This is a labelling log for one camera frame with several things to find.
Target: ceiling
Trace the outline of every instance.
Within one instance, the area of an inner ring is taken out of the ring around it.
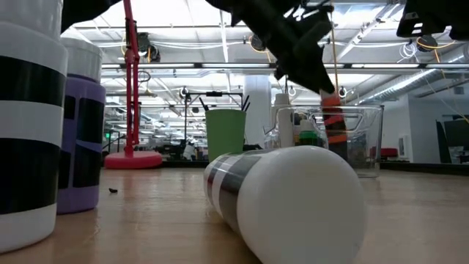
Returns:
[[[333,22],[336,41],[336,54],[339,62],[353,63],[406,63],[414,62],[417,57],[421,62],[435,59],[433,53],[421,53],[407,48],[404,54],[405,40],[396,36],[399,19],[402,17],[402,5],[386,5],[386,0],[349,0],[334,1],[336,11]],[[161,62],[274,62],[275,58],[266,53],[256,52],[244,40],[252,35],[244,24],[234,28],[221,26],[229,24],[229,13],[220,12],[210,6],[205,0],[132,0],[134,19],[137,21],[139,32],[148,32],[152,44],[157,46],[161,54]],[[382,18],[382,23],[374,24],[376,16]],[[77,23],[68,29],[63,36],[80,38],[94,43],[103,51],[103,63],[122,64],[122,43],[125,35],[125,14],[122,2],[111,7],[107,12],[93,21]],[[357,34],[364,32],[361,39],[354,45],[348,45],[356,40]],[[435,34],[433,37],[440,45],[451,43],[448,31]],[[226,41],[226,53],[223,42]],[[456,45],[450,45],[439,51],[444,54]],[[324,63],[333,62],[333,45],[326,44]],[[206,92],[220,90],[232,92],[242,91],[243,76],[252,72],[229,72],[229,75],[219,72],[207,72],[197,69],[178,70],[180,77],[174,78],[173,70],[149,70],[152,78],[140,86],[140,91],[151,92],[155,97],[142,97],[144,105],[178,104],[178,94],[182,87],[192,92]],[[377,86],[395,78],[395,72],[367,70],[339,74],[339,86],[353,91],[347,96],[348,101],[357,95],[372,92]],[[125,105],[125,98],[119,93],[125,92],[125,74],[121,70],[103,70],[102,85],[108,94],[109,103]],[[284,81],[277,81],[270,74],[272,88],[278,89]],[[318,96],[296,84],[292,85],[297,93],[292,103],[318,103]],[[207,103],[229,104],[230,99],[206,98]],[[169,109],[145,108],[143,111],[150,119],[165,120],[180,117]],[[117,114],[116,109],[108,109],[107,114]],[[203,116],[203,109],[197,115]]]

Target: fluorescent light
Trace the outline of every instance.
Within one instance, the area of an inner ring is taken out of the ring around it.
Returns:
[[[437,68],[437,69],[454,69],[454,68],[468,68],[469,64],[461,64],[461,63],[429,64],[426,67]]]
[[[104,65],[101,66],[101,69],[120,69],[120,65],[104,64]]]
[[[166,68],[166,69],[175,69],[175,68],[193,68],[193,63],[145,63],[140,64],[139,68],[141,69],[155,69],[155,68]]]
[[[416,63],[403,63],[403,64],[395,64],[395,63],[369,63],[369,64],[352,64],[352,68],[416,68],[419,64]]]
[[[345,65],[343,64],[337,64],[337,68],[343,68]],[[334,63],[325,63],[324,67],[326,69],[334,69]]]
[[[204,63],[203,68],[217,68],[217,69],[229,69],[229,68],[269,68],[268,63]]]

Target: lying cylinder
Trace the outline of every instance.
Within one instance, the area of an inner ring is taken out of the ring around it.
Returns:
[[[62,43],[69,59],[57,213],[75,213],[98,203],[106,89],[99,85],[100,49],[71,38]]]
[[[321,147],[222,155],[205,169],[204,189],[264,264],[351,263],[363,241],[358,176]]]
[[[55,226],[67,74],[61,12],[58,0],[0,3],[0,253]]]

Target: purple cylinder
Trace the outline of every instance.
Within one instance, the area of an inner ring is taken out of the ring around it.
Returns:
[[[57,213],[98,202],[106,89],[90,78],[67,78]]]

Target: clear plastic bin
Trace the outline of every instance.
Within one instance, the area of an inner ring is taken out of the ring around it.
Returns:
[[[328,148],[328,138],[323,119],[327,115],[341,115],[347,129],[336,131],[347,135],[347,162],[357,172],[359,177],[377,177],[380,170],[381,133],[383,129],[382,106],[332,106],[331,111],[323,111],[321,106],[291,107],[293,120],[308,119],[314,122],[314,132],[318,137],[320,147]],[[292,127],[295,143],[298,144],[300,132],[298,124]],[[265,148],[280,148],[282,146],[279,133],[278,118],[276,126],[271,131],[265,131]]]

